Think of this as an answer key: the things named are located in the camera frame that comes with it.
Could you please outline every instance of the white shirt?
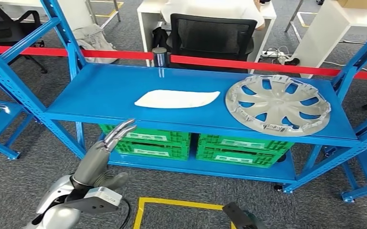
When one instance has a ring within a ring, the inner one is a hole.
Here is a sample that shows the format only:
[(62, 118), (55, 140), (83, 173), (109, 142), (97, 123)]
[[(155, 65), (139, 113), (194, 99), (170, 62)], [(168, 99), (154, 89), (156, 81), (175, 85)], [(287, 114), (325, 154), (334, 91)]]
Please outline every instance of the white shirt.
[(168, 0), (161, 9), (166, 22), (172, 13), (228, 19), (252, 19), (256, 27), (265, 23), (253, 0)]

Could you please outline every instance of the robotic hand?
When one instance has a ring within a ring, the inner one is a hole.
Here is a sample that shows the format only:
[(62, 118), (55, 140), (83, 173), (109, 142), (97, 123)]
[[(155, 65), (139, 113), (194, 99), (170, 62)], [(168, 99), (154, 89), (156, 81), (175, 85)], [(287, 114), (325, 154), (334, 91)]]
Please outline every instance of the robotic hand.
[[(70, 229), (81, 212), (91, 214), (118, 210), (120, 202), (130, 203), (115, 190), (127, 182), (128, 174), (110, 174), (106, 168), (110, 152), (136, 125), (127, 120), (113, 129), (103, 141), (96, 142), (86, 153), (73, 175), (58, 179), (43, 196), (37, 207), (38, 216), (24, 229)], [(125, 227), (130, 212), (120, 228)]]

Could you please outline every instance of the red barrier tape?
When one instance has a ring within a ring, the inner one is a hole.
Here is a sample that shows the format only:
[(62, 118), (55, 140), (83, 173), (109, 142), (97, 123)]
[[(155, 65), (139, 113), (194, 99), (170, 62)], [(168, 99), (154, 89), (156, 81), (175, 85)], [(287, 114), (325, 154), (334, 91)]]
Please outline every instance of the red barrier tape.
[[(0, 53), (4, 53), (10, 47), (0, 46)], [(27, 48), (21, 52), (23, 55), (40, 55), (40, 56), (68, 56), (66, 49), (58, 48)], [(98, 50), (82, 50), (82, 54), (85, 57), (101, 57), (101, 58), (121, 58), (132, 60), (153, 60), (154, 56), (150, 52), (135, 52), (135, 51), (98, 51)], [(176, 56), (171, 55), (171, 62), (173, 63), (186, 63), (216, 67), (230, 67), (230, 68), (243, 68), (243, 69), (255, 69), (270, 72), (284, 72), (284, 73), (304, 73), (314, 75), (326, 75), (336, 76), (340, 70), (330, 68), (311, 68), (302, 66), (289, 66), (271, 63), (255, 63), (244, 61), (228, 61), (218, 59), (208, 59), (189, 56)], [(356, 79), (367, 80), (367, 72), (359, 72)]]
[[(197, 65), (206, 65), (215, 67), (256, 69), (270, 72), (304, 73), (304, 74), (326, 75), (326, 76), (336, 76), (340, 72), (340, 70), (338, 69), (331, 69), (331, 68), (311, 68), (311, 67), (289, 66), (281, 64), (271, 64), (271, 63), (228, 61), (228, 60), (217, 60), (217, 59), (207, 59), (190, 56), (176, 56), (176, 55), (171, 55), (171, 62), (186, 63), (186, 64), (196, 63)], [(359, 72), (355, 76), (355, 78), (367, 80), (367, 72)]]
[[(0, 53), (4, 53), (10, 47), (0, 46)], [(103, 51), (103, 50), (81, 50), (85, 57), (122, 58), (132, 60), (153, 60), (154, 55), (150, 52), (135, 51)], [(66, 49), (57, 48), (27, 48), (21, 52), (23, 55), (35, 56), (68, 56)]]

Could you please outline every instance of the crate label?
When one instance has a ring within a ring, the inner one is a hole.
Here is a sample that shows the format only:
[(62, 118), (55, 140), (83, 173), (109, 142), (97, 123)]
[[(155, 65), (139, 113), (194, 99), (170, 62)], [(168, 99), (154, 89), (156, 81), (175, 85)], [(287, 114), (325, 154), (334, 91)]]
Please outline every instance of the crate label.
[(221, 144), (229, 145), (229, 146), (242, 146), (242, 147), (249, 147), (249, 148), (257, 148), (257, 149), (265, 148), (265, 143), (242, 142), (242, 141), (234, 141), (234, 140), (229, 140), (229, 139), (223, 139)]
[(252, 159), (245, 159), (245, 158), (239, 158), (239, 157), (217, 155), (215, 159), (219, 161), (230, 161), (230, 162), (237, 162), (237, 163), (253, 164)]
[(169, 156), (168, 152), (160, 152), (160, 151), (151, 151), (151, 150), (144, 150), (144, 149), (134, 149), (135, 154), (148, 154), (154, 156)]
[(145, 139), (145, 140), (155, 140), (155, 141), (168, 141), (166, 136), (163, 135), (146, 135), (146, 134), (137, 134), (137, 133), (127, 133), (126, 137), (136, 138), (136, 139)]

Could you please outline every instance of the wheel cover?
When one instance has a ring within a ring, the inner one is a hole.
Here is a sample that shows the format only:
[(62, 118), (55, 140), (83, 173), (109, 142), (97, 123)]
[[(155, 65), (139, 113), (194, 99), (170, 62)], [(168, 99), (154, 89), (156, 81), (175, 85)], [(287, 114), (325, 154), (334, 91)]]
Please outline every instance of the wheel cover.
[(225, 97), (231, 115), (245, 126), (275, 136), (314, 134), (329, 122), (331, 105), (315, 87), (285, 75), (254, 75)]

